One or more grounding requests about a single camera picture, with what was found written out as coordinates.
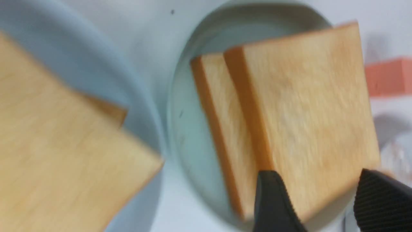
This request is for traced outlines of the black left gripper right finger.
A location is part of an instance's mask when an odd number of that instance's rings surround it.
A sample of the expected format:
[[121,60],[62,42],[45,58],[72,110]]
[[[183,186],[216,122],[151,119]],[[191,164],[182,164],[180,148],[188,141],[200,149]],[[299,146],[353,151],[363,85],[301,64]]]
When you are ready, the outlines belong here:
[[411,187],[377,170],[362,169],[353,211],[361,232],[410,232]]

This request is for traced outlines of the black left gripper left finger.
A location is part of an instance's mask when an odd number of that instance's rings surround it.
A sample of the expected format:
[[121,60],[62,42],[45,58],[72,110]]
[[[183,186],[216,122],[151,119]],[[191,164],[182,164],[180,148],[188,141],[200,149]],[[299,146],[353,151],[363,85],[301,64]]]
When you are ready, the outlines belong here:
[[274,170],[258,172],[253,231],[307,231],[291,204],[281,176]]

